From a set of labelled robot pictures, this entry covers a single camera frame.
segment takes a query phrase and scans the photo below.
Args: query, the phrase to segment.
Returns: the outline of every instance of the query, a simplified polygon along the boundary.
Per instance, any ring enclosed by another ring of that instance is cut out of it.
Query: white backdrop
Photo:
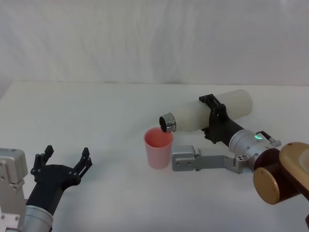
[[[0,78],[309,85],[308,38],[308,0],[0,0]]]

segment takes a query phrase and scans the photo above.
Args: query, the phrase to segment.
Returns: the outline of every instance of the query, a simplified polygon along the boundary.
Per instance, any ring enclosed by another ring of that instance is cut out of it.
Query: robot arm
[[[189,145],[175,147],[172,152],[174,171],[226,168],[240,174],[247,168],[254,172],[255,189],[266,203],[276,204],[298,194],[309,200],[308,144],[289,143],[279,151],[276,147],[281,145],[280,141],[264,131],[245,130],[228,117],[225,105],[212,94],[199,100],[211,109],[209,127],[202,129],[205,138],[214,144],[222,141],[230,152],[218,154],[217,150]],[[309,227],[309,215],[306,223]]]
[[[37,183],[27,203],[22,185],[27,175],[25,153],[16,149],[0,149],[0,231],[50,232],[53,214],[63,192],[79,185],[92,166],[88,148],[74,168],[64,165],[46,165],[54,150],[49,145],[45,153],[37,154],[31,174]]]

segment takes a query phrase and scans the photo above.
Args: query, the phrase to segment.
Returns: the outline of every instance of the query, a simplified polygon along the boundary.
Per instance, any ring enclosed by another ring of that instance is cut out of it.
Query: black clamp
[[[211,140],[214,144],[222,141],[229,146],[232,136],[243,129],[236,122],[231,120],[226,112],[226,106],[221,104],[213,95],[205,95],[198,98],[205,103],[211,110],[209,116],[209,127],[203,128],[205,139]]]
[[[84,148],[82,157],[74,168],[56,164],[46,165],[53,152],[53,147],[49,145],[45,153],[35,156],[31,174],[34,175],[37,184],[27,201],[27,205],[40,207],[52,215],[63,192],[71,186],[79,185],[83,175],[92,166],[87,147]]]

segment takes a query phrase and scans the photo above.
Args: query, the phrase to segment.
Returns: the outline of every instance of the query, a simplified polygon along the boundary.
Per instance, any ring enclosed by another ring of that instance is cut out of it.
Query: metal bracket
[[[231,152],[210,149],[200,150],[192,145],[183,145],[173,148],[172,169],[179,172],[225,168],[231,172],[241,174],[243,169],[249,166],[249,158],[246,154],[235,156]]]
[[[26,203],[22,186],[27,173],[23,151],[0,148],[1,229],[19,229],[24,224]]]

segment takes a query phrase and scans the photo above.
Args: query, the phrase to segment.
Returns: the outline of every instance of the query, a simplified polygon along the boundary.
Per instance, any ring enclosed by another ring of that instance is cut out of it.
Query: white bottle
[[[243,89],[216,96],[220,103],[226,106],[231,119],[246,116],[251,113],[253,103],[249,93]],[[196,131],[209,126],[210,108],[199,100],[189,102],[173,113],[160,117],[162,131]]]

